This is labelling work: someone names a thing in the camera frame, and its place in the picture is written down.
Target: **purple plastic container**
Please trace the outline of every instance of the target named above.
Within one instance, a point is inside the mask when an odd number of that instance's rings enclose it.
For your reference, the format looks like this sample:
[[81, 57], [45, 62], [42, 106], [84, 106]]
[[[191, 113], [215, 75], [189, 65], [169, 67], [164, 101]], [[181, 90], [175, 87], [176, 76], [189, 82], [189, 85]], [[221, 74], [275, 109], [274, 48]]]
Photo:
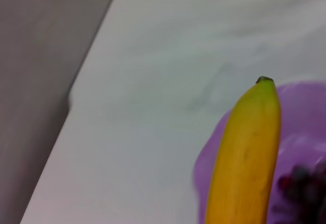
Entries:
[[[277, 179], [295, 164], [313, 167], [326, 160], [326, 82], [296, 82], [278, 87], [282, 108], [279, 157], [269, 200], [267, 224], [285, 220], [270, 211], [277, 204], [286, 205], [277, 187]], [[210, 178], [229, 112], [218, 123], [200, 152], [194, 166], [194, 184], [199, 195], [199, 224], [204, 224]]]

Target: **banana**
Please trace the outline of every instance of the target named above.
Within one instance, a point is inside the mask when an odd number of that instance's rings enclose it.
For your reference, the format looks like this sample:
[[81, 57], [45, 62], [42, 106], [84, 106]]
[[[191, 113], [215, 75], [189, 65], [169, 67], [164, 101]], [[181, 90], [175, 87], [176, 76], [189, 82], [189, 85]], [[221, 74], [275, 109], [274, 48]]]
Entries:
[[261, 76], [238, 100], [226, 124], [211, 178], [205, 224], [266, 224], [280, 127], [275, 84]]

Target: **white table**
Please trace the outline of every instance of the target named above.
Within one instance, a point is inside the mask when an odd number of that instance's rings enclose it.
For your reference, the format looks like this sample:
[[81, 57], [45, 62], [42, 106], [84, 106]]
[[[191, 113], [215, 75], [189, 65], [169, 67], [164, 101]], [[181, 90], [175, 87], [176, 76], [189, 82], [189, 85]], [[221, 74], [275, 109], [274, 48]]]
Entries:
[[221, 115], [260, 75], [326, 77], [326, 1], [291, 1], [114, 0], [21, 223], [195, 224]]

